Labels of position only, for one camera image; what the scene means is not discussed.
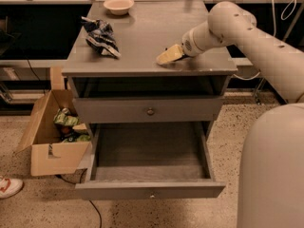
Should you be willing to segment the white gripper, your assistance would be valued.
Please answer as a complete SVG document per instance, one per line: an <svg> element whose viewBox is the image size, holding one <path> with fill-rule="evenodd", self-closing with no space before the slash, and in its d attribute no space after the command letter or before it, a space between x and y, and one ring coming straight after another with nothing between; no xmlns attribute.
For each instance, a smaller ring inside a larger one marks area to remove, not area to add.
<svg viewBox="0 0 304 228"><path fill-rule="evenodd" d="M194 30L190 29L182 35L181 45L174 45L166 49L157 57L156 62L158 65L164 65L179 60L183 56L183 53L189 57L196 57L203 52L204 50L199 48L195 43Z"/></svg>

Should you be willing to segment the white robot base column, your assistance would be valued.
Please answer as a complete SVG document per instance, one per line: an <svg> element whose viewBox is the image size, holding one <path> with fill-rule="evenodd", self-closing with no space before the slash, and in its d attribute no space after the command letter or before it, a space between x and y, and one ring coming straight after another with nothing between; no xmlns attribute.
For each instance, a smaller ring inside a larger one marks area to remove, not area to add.
<svg viewBox="0 0 304 228"><path fill-rule="evenodd" d="M304 228L304 104L267 111L242 150L237 228Z"/></svg>

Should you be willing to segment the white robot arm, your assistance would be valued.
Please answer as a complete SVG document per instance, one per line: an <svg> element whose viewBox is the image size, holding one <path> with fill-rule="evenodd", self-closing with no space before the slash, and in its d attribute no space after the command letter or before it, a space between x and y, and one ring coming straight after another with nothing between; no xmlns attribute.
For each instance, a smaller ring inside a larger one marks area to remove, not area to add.
<svg viewBox="0 0 304 228"><path fill-rule="evenodd" d="M236 46L289 104L304 102L304 52L257 28L257 19L232 2L219 2L207 20L157 57L158 65L212 48Z"/></svg>

